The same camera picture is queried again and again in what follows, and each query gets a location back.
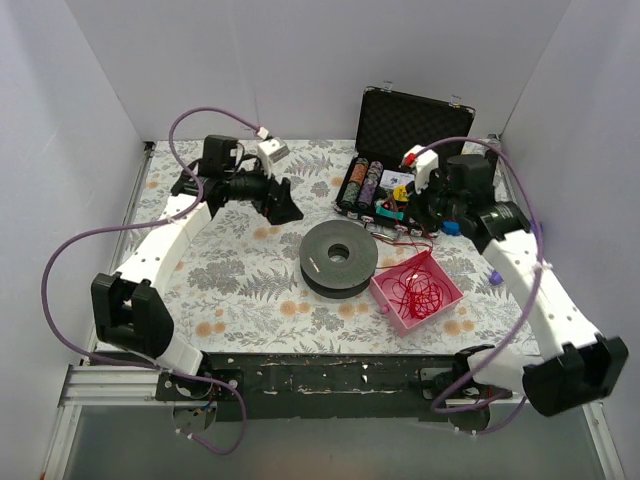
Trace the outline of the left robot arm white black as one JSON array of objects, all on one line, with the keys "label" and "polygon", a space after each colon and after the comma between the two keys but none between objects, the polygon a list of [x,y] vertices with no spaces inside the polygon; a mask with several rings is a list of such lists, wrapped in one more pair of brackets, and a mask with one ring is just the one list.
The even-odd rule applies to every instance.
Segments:
[{"label": "left robot arm white black", "polygon": [[94,279],[91,297],[98,339],[181,372],[180,390],[193,400],[205,398],[213,377],[201,367],[204,355],[175,332],[162,295],[192,241],[227,202],[251,202],[272,225],[302,219],[290,180],[277,180],[273,174],[274,163],[288,153],[279,138],[263,140],[256,153],[248,155],[231,137],[207,136],[201,158],[173,185],[161,225],[149,231],[114,273]]}]

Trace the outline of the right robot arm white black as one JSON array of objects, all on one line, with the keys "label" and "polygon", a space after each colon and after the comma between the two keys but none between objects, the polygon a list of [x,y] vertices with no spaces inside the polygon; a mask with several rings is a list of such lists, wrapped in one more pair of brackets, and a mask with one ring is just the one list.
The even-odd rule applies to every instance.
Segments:
[{"label": "right robot arm white black", "polygon": [[450,374],[435,379],[440,391],[433,410],[445,413],[449,395],[471,398],[487,386],[524,395],[546,417],[608,397],[628,348],[619,337],[604,337],[570,298],[543,258],[541,228],[516,203],[496,200],[491,162],[481,155],[441,162],[434,151],[416,146],[401,164],[414,173],[407,188],[411,217],[459,225],[462,236],[501,275],[540,354],[539,360],[514,354],[508,347],[511,335],[496,347],[458,353]]}]

